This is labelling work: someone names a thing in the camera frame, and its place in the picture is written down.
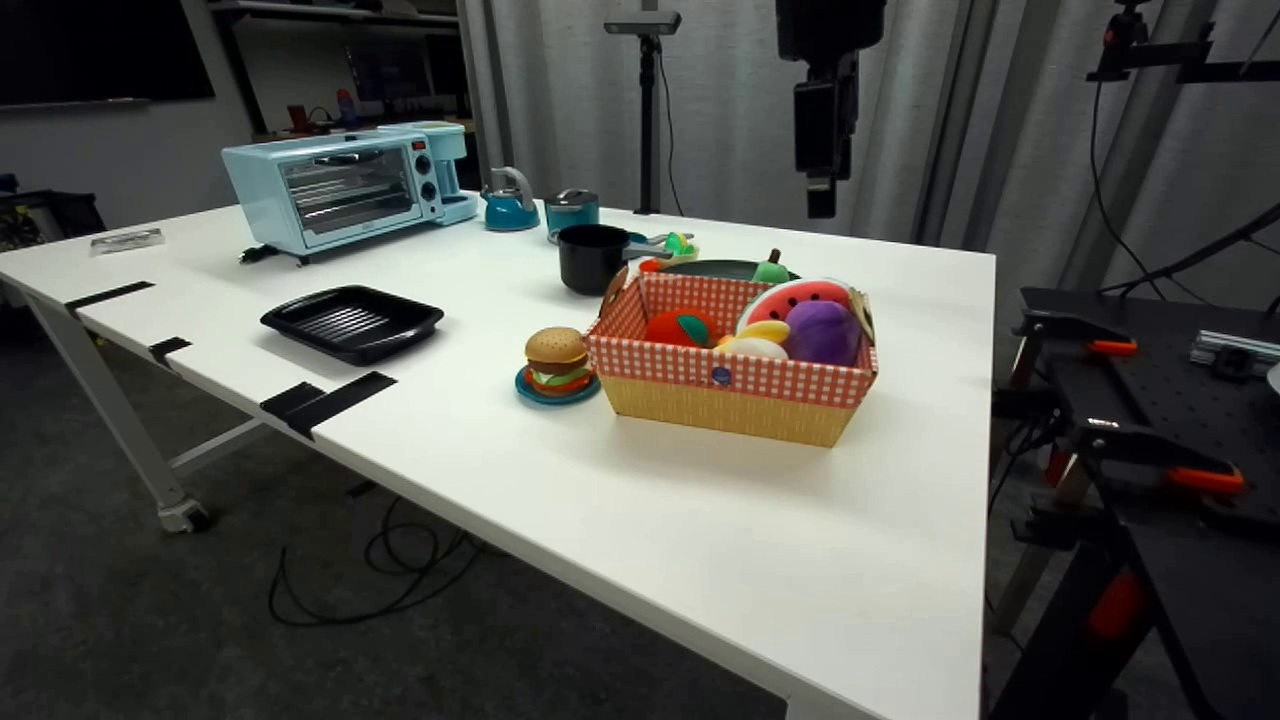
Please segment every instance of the toaster oven door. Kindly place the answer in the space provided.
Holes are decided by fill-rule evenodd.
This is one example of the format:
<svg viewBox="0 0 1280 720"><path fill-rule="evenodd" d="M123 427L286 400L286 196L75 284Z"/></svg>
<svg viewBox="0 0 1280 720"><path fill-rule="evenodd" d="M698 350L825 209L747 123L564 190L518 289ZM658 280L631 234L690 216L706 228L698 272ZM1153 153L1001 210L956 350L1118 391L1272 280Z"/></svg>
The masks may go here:
<svg viewBox="0 0 1280 720"><path fill-rule="evenodd" d="M283 167L308 243L377 234L410 216L400 149L336 149Z"/></svg>

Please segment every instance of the cup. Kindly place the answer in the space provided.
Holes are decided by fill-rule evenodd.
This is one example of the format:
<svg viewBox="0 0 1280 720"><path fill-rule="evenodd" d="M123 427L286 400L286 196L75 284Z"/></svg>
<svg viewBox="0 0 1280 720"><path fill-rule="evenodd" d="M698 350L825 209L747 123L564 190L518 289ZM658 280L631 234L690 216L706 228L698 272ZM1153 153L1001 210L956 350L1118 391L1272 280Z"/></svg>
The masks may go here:
<svg viewBox="0 0 1280 720"><path fill-rule="evenodd" d="M603 295L609 280L626 263L631 230L610 225L572 225L561 230L561 284Z"/></svg>
<svg viewBox="0 0 1280 720"><path fill-rule="evenodd" d="M596 190L566 187L566 190L550 196L544 209L549 209L549 234L550 240L572 225L600 225L600 196Z"/></svg>

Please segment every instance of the purple toy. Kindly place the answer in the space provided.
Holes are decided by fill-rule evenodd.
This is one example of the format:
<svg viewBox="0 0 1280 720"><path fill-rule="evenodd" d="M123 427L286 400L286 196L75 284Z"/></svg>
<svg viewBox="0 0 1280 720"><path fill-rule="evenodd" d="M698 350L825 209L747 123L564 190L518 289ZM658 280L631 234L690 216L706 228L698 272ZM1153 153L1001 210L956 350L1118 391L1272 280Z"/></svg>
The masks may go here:
<svg viewBox="0 0 1280 720"><path fill-rule="evenodd" d="M861 328L849 308L830 301L804 301L792 308L787 322L792 322L792 334L787 334L792 361L806 361L806 365L855 361Z"/></svg>

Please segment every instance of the toy hamburger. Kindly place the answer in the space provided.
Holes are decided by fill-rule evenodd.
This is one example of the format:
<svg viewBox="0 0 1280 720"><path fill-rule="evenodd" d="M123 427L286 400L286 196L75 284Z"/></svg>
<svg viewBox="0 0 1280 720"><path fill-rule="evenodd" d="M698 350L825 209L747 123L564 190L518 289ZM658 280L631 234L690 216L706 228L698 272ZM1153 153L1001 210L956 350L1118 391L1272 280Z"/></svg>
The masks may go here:
<svg viewBox="0 0 1280 720"><path fill-rule="evenodd" d="M576 328L539 328L524 342L528 365L516 377L518 394L539 402L576 402L596 394L587 341Z"/></svg>

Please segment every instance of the black cup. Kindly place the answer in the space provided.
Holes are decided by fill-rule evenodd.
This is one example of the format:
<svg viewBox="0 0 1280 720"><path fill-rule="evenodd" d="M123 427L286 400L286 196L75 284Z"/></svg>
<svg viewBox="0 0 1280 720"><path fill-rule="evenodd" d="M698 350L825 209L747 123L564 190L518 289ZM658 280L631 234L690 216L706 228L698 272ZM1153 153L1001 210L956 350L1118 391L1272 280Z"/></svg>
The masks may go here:
<svg viewBox="0 0 1280 720"><path fill-rule="evenodd" d="M626 263L631 234L610 225L572 225L561 230L561 284L603 295L609 280Z"/></svg>

